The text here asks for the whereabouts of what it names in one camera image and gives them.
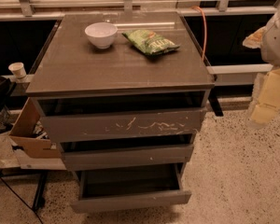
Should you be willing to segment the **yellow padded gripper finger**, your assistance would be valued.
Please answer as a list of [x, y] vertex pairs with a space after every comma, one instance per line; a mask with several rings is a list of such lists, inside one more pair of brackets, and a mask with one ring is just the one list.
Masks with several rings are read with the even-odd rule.
[[253, 34], [247, 36], [243, 41], [243, 46], [250, 49], [259, 49], [262, 44], [262, 38], [266, 32], [266, 27], [260, 27]]

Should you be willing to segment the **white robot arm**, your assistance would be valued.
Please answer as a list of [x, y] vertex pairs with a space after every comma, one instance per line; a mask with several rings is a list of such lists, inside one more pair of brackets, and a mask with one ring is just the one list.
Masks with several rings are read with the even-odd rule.
[[257, 74], [247, 111], [246, 123], [260, 129], [280, 111], [280, 7], [265, 26], [245, 38], [243, 46], [260, 49], [262, 60], [273, 66], [266, 75]]

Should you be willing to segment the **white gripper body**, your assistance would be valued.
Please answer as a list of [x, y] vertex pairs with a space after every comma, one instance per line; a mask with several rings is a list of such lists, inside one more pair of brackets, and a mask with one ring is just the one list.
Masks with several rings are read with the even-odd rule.
[[266, 75], [257, 74], [252, 100], [247, 111], [247, 125], [265, 127], [280, 111], [280, 67]]

